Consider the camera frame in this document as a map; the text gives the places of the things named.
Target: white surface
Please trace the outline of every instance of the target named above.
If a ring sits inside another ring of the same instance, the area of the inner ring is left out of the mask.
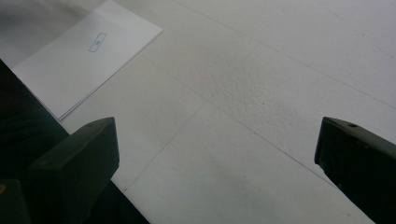
[[[137,55],[62,125],[73,133],[90,121],[116,119],[120,168],[113,181],[126,190],[203,102]]]
[[[57,119],[63,119],[161,31],[106,1],[12,70]],[[100,34],[106,37],[92,50]]]
[[[210,104],[125,195],[150,223],[371,223],[338,189]]]
[[[164,33],[62,124],[116,117],[151,223],[371,223],[313,158],[322,116],[396,143],[393,3],[118,2]]]

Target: stack of paper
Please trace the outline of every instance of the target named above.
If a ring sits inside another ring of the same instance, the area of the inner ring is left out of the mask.
[[[12,70],[61,120],[161,32],[124,7],[106,1]]]

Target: white paper sheet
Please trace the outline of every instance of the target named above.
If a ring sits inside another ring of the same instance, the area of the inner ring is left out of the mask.
[[[161,32],[124,7],[106,1],[12,70],[61,120]]]

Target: black object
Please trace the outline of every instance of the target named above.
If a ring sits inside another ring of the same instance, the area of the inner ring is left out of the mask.
[[[0,221],[12,224],[31,223],[19,180],[0,180]]]
[[[330,180],[376,223],[396,223],[396,146],[340,119],[323,118],[315,156]]]
[[[35,182],[28,181],[27,168],[60,144],[69,134],[1,60],[0,101],[0,179],[2,179],[1,181],[4,181],[3,179],[19,180],[21,188],[11,185],[7,189],[15,189],[14,192],[23,194],[25,201],[30,205],[28,212],[32,217],[32,222],[39,220],[41,216],[51,216],[50,211],[37,212],[34,206],[32,208],[31,204],[39,202],[40,199],[37,197],[39,192],[34,190]],[[23,218],[12,218],[12,222],[10,222],[7,219],[21,214],[22,210],[19,208],[12,209],[20,204],[21,201],[18,197],[13,199],[13,202],[16,203],[13,206],[8,203],[9,201],[3,200],[5,198],[0,198],[1,224],[19,223],[16,222],[17,220],[27,221]],[[120,190],[109,181],[93,205],[90,217],[84,223],[147,224],[148,222]]]
[[[113,118],[83,126],[28,168],[28,188],[34,195],[28,203],[36,216],[32,218],[81,223],[89,217],[119,161]]]

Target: dark green object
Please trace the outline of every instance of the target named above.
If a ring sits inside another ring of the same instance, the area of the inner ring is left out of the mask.
[[[396,146],[340,119],[323,118],[315,163],[375,223],[396,223]]]
[[[33,214],[46,223],[81,223],[119,167],[115,120],[83,126],[30,167]]]

